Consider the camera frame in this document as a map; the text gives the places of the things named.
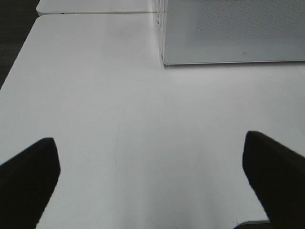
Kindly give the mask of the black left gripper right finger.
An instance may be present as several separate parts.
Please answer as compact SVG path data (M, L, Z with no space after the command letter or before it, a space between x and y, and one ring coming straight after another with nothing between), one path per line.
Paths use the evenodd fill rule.
M304 156L259 131L248 131L242 167L273 228L305 227Z

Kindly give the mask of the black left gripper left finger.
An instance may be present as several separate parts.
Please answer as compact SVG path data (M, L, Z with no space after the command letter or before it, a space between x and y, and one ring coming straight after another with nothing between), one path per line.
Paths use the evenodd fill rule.
M34 229L61 173L53 138L43 138L0 166L0 227Z

